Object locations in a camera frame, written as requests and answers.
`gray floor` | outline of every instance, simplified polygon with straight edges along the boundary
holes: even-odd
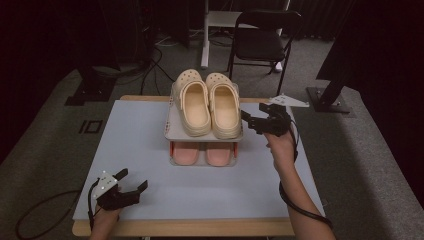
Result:
[[[228,39],[215,40],[228,42]],[[169,41],[162,44],[172,46],[158,46],[163,52],[159,64],[174,79],[188,68],[198,69],[204,77],[226,69],[228,47],[211,45],[209,68],[201,70],[200,41],[192,41],[188,49]],[[286,95],[309,101],[306,87],[328,84],[315,81],[315,77],[331,44],[306,39],[294,42],[283,85]],[[279,76],[267,76],[267,71],[266,68],[236,66],[232,80],[238,84],[241,97],[273,96]],[[57,85],[32,125],[0,165],[0,239],[16,239],[15,224],[30,206],[82,187],[114,100],[122,95],[139,94],[141,84],[139,78],[121,78],[109,102],[64,106],[80,81],[79,74],[73,71]],[[146,79],[145,95],[159,94],[155,83],[161,95],[170,94],[172,82],[157,69],[156,78],[155,72],[151,72]],[[334,223],[334,232],[338,239],[423,239],[423,209],[359,93],[345,88],[342,97],[356,117],[316,113],[312,107],[293,109],[318,192],[327,216]],[[103,121],[100,133],[80,133],[85,120]],[[22,222],[21,233],[29,237],[47,229],[66,211],[74,196],[65,195],[37,208]],[[71,211],[42,239],[77,239],[71,232],[72,223]]]

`light stand base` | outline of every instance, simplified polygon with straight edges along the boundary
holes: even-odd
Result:
[[[107,102],[115,87],[116,78],[103,79],[98,90],[85,91],[84,81],[81,82],[74,96],[68,97],[65,106],[83,106],[85,102]]]
[[[328,113],[343,113],[344,115],[351,115],[353,110],[351,107],[346,106],[343,98],[339,96],[336,101],[330,106],[322,105],[320,99],[325,91],[325,88],[308,87],[306,88],[309,98],[311,99],[312,105],[316,112],[328,112]]]

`wooden table edge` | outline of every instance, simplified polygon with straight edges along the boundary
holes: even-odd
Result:
[[[75,220],[75,236],[90,236],[88,220]],[[289,218],[131,220],[119,221],[112,233],[120,237],[253,237],[294,236]]]
[[[167,102],[169,96],[142,96],[142,95],[124,95],[120,98],[124,101],[154,101],[154,102]],[[242,103],[267,103],[268,98],[240,98]]]

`hand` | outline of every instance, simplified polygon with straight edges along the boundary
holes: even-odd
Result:
[[[90,239],[107,239],[119,219],[122,208],[106,211],[96,205],[96,215],[94,216],[94,226]]]
[[[264,133],[264,136],[268,140],[266,146],[274,157],[275,170],[281,176],[284,169],[294,167],[294,139],[289,131],[280,137],[269,133]]]

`clog strap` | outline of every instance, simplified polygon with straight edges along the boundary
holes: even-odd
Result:
[[[180,95],[179,95],[179,99],[178,99],[179,102],[180,102],[180,109],[184,108],[185,98],[183,96],[185,95],[185,92],[193,84],[200,84],[202,86],[203,98],[205,99],[206,106],[209,106],[208,89],[207,89],[205,83],[202,80],[191,80],[180,91]]]
[[[232,92],[232,94],[234,96],[234,99],[235,99],[235,102],[236,102],[236,107],[237,107],[238,110],[240,110],[239,95],[238,95],[238,92],[236,91],[236,89],[234,88],[234,86],[231,83],[222,82],[222,83],[215,84],[209,91],[210,102],[214,102],[214,100],[215,100],[215,94],[214,93],[215,93],[215,90],[218,87],[227,87],[228,89],[230,89],[230,91]],[[215,110],[214,107],[215,106],[213,104],[210,105],[211,112],[213,112]]]

